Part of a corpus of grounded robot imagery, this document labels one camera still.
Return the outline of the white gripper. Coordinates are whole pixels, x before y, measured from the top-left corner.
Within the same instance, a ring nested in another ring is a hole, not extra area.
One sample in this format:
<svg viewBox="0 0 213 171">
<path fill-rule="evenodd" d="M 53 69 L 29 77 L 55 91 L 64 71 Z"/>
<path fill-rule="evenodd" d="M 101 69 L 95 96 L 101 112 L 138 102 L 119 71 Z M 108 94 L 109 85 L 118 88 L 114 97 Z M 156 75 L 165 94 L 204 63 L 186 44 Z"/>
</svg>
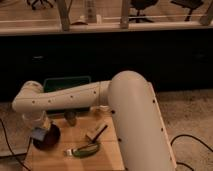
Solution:
<svg viewBox="0 0 213 171">
<path fill-rule="evenodd" d="M 45 111 L 24 113 L 22 119 L 30 129 L 41 128 L 49 130 L 51 127 L 51 121 Z"/>
</svg>

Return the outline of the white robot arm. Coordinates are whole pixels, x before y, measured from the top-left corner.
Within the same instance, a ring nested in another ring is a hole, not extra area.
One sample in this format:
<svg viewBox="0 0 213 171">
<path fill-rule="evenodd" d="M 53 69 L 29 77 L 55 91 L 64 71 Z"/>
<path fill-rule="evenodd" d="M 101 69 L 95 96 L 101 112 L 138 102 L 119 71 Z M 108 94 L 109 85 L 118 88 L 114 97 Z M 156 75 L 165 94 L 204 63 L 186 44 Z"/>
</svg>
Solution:
<svg viewBox="0 0 213 171">
<path fill-rule="evenodd" d="M 45 93 L 27 81 L 12 102 L 23 114 L 107 105 L 128 171 L 175 171 L 176 161 L 152 84 L 135 71 L 122 71 L 109 81 Z"/>
</svg>

